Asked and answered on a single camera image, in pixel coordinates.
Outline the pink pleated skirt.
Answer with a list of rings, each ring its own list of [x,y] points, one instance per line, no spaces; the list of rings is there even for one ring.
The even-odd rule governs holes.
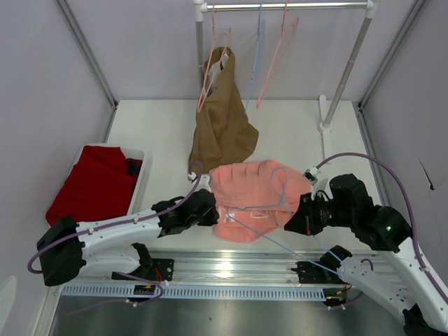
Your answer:
[[[258,210],[241,212],[231,209],[230,213],[265,235],[284,227],[291,219],[293,215],[280,206],[261,209],[263,206],[279,202],[286,176],[279,170],[273,178],[270,178],[272,171],[277,167],[284,167],[288,171],[286,204],[294,214],[298,210],[300,196],[312,191],[310,183],[300,172],[274,160],[227,164],[210,171],[211,191],[216,198],[219,213],[218,223],[213,229],[217,237],[243,244],[260,238],[234,220],[225,218],[228,207],[257,206]]]

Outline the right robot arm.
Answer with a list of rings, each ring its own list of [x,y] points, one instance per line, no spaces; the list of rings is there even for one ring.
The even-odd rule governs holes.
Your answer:
[[[330,181],[309,169],[304,178],[313,190],[301,195],[285,230],[316,236],[326,227],[349,228],[389,264],[400,278],[397,286],[379,276],[371,267],[355,259],[341,246],[334,246],[320,257],[320,275],[327,282],[341,281],[355,286],[381,305],[403,326],[406,335],[446,335],[447,302],[419,264],[423,256],[414,250],[414,235],[404,217],[389,206],[374,204],[364,182],[353,174],[336,176]],[[321,186],[329,184],[332,197]]]

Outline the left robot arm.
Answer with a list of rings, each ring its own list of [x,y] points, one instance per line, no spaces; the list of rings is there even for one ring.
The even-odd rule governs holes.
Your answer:
[[[218,219],[214,194],[206,189],[110,220],[63,217],[36,244],[44,284],[58,286],[80,275],[146,279],[153,266],[146,241],[179,235],[195,225],[210,227]]]

